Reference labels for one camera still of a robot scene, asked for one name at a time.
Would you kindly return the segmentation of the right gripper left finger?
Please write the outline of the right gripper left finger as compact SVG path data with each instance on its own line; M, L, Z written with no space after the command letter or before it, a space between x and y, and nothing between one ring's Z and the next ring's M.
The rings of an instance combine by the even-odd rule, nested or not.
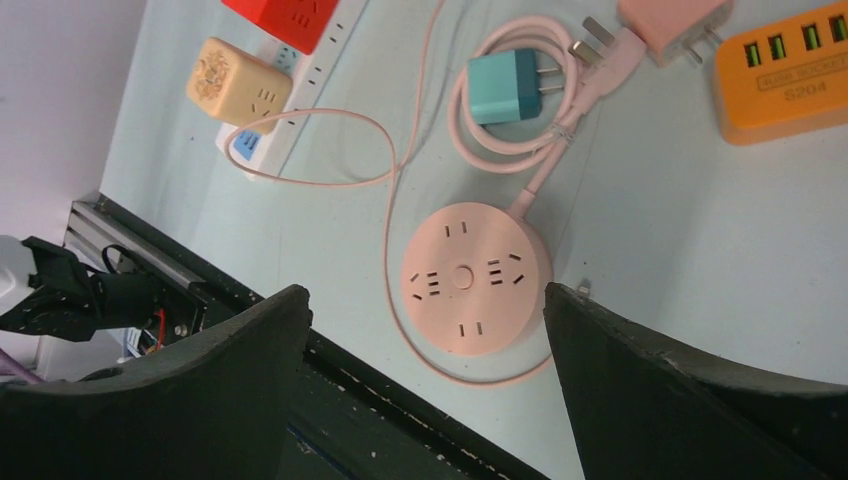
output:
M292 285L162 351L1 389L5 479L276 479L312 323Z

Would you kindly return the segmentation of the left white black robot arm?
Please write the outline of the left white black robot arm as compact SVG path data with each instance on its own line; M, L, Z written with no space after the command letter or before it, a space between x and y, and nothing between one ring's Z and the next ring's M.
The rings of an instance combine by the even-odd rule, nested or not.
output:
M100 330L148 330L166 345L196 332L206 306L147 258L112 244L100 268L28 237L1 238L1 328L86 342Z

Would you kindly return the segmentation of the light green table mat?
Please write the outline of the light green table mat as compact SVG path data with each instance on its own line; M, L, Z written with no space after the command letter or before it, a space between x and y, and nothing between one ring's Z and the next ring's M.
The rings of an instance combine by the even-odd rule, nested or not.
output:
M447 129L449 91L483 39L546 14L574 37L611 1L372 1L284 168L252 180L185 94L203 41L256 50L262 33L217 1L147 4L101 185L104 195L262 296L299 284L314 329L552 479L582 475L553 368L503 387L431 371L389 312L397 271L432 212L503 206L530 173L470 166ZM847 131L736 147L717 129L711 67L651 61L599 102L528 212L557 281L713 354L847 380Z

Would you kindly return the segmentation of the red cube socket adapter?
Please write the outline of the red cube socket adapter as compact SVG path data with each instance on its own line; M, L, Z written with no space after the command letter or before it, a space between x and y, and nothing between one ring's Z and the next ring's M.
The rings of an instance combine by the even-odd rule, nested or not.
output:
M302 54L314 52L338 0L222 0L221 3Z

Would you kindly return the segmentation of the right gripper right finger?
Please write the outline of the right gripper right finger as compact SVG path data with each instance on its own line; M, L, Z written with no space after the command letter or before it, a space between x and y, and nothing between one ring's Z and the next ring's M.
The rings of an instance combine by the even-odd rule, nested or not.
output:
M847 389L737 363L559 283L547 335L588 479L843 479Z

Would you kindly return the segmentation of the orange power strip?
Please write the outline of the orange power strip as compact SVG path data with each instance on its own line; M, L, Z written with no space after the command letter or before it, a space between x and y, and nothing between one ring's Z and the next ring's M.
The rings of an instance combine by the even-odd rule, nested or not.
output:
M712 91L725 142L745 146L847 123L847 3L730 37Z

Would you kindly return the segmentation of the beige cube plug adapter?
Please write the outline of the beige cube plug adapter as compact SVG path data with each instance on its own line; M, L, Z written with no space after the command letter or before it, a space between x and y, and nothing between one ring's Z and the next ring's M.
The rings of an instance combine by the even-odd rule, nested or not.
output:
M282 113L292 90L289 75L217 37L203 43L185 88L207 115L236 127Z

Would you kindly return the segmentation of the small pink plug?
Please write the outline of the small pink plug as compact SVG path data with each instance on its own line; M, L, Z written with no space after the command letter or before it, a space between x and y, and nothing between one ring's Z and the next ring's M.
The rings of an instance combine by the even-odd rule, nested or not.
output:
M730 18L734 7L732 0L620 0L617 14L645 42L658 67L683 56L702 65L704 59L695 45L705 38L717 39L715 30Z

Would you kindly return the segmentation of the pink round power strip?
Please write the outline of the pink round power strip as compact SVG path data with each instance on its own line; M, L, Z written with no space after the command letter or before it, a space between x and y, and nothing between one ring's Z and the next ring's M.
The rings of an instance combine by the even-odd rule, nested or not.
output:
M541 321L552 263L540 236L506 211L455 203L409 241L402 299L417 331L442 351L494 354L528 339Z

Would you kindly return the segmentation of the teal cube socket adapter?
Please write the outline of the teal cube socket adapter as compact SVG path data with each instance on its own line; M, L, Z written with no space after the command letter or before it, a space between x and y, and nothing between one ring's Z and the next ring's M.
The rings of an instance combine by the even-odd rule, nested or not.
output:
M563 84L543 87L544 75L562 75L561 67L539 67L536 51L517 49L487 54L467 63L467 104L480 126L534 119L542 112L545 93Z

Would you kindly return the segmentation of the white multicolour power strip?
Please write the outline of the white multicolour power strip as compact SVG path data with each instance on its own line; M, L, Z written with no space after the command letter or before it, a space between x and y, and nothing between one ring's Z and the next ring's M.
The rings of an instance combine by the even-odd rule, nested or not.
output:
M340 1L315 50L309 55L270 34L264 36L256 56L293 80L292 93L284 106L286 112L316 106L367 5L367 0ZM246 131L231 143L226 139L236 127L224 123L215 144L219 150L228 147L233 158L250 170L278 176L307 121L305 116L280 120L268 134Z

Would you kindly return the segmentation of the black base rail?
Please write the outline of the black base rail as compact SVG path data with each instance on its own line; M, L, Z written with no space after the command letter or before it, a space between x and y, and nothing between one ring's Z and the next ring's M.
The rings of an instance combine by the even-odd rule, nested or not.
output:
M76 201L64 242L98 257L117 244L205 302L199 328L261 294L105 196ZM280 479L539 479L541 473L368 366L309 334L291 401Z

